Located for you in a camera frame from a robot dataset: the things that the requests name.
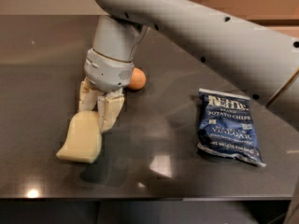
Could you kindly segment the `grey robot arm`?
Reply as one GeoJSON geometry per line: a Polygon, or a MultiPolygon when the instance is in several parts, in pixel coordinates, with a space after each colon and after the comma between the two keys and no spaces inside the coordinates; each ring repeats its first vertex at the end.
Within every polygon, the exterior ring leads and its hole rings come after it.
{"type": "Polygon", "coordinates": [[[88,51],[85,74],[101,92],[128,85],[138,43],[154,29],[299,127],[296,38],[189,0],[95,0],[106,13],[88,51]]]}

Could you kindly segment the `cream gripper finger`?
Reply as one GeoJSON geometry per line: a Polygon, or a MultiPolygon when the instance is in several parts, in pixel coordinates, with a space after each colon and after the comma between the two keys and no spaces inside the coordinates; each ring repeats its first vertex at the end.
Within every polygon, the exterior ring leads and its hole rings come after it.
{"type": "Polygon", "coordinates": [[[100,133],[105,133],[113,127],[123,104],[123,88],[97,97],[100,133]]]}
{"type": "Polygon", "coordinates": [[[85,77],[80,84],[78,112],[94,110],[95,106],[97,105],[98,96],[103,94],[104,93],[102,91],[99,91],[93,87],[89,80],[85,77]]]}

